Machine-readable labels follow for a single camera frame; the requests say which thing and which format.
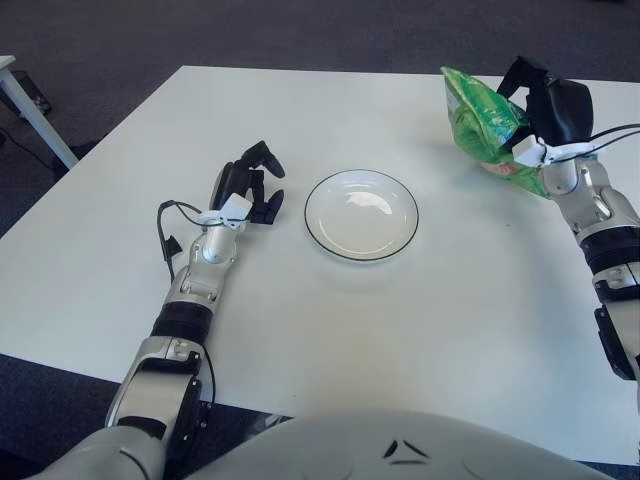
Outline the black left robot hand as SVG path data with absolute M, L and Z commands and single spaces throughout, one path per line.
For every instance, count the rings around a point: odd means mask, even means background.
M 247 149 L 238 160 L 225 164 L 217 178 L 209 208 L 220 210 L 232 194 L 246 199 L 246 194 L 250 192 L 252 206 L 248 220 L 254 224 L 272 225 L 283 203 L 284 191 L 280 189 L 266 200 L 265 172 L 278 179 L 285 177 L 284 168 L 279 160 L 264 141 L 259 141 Z

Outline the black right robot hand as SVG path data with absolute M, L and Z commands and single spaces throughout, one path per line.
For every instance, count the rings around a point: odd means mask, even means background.
M 553 76 L 527 57 L 518 56 L 504 75 L 497 93 L 510 98 L 526 88 L 525 119 L 509 140 L 515 146 L 529 135 L 559 146 L 586 142 L 592 135 L 594 113 L 591 93 L 582 83 Z

